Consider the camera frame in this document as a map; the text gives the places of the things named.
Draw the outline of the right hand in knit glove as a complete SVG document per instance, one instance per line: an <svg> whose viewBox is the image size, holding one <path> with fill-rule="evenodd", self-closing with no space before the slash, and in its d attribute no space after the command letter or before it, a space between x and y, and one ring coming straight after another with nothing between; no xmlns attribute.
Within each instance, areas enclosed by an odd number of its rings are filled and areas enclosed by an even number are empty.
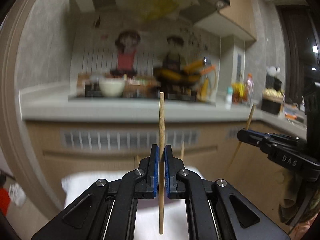
<svg viewBox="0 0 320 240"><path fill-rule="evenodd" d="M309 181L283 168L279 184L283 189L278 207L281 223L294 228L319 213L319 181Z"/></svg>

